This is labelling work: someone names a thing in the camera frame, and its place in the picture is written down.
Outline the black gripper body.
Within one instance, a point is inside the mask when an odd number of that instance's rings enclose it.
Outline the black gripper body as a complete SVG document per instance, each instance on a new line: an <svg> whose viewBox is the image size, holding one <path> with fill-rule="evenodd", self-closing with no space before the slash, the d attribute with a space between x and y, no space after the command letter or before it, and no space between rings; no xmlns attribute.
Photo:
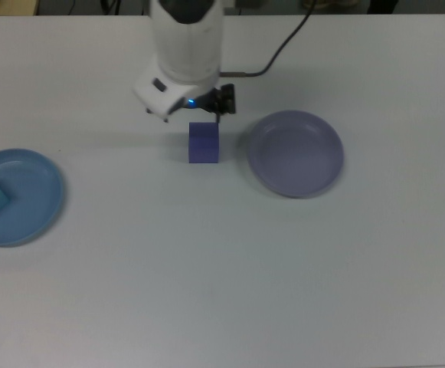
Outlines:
<svg viewBox="0 0 445 368"><path fill-rule="evenodd" d="M236 97L233 84L213 88L196 99L196 107L216 115L235 114Z"/></svg>

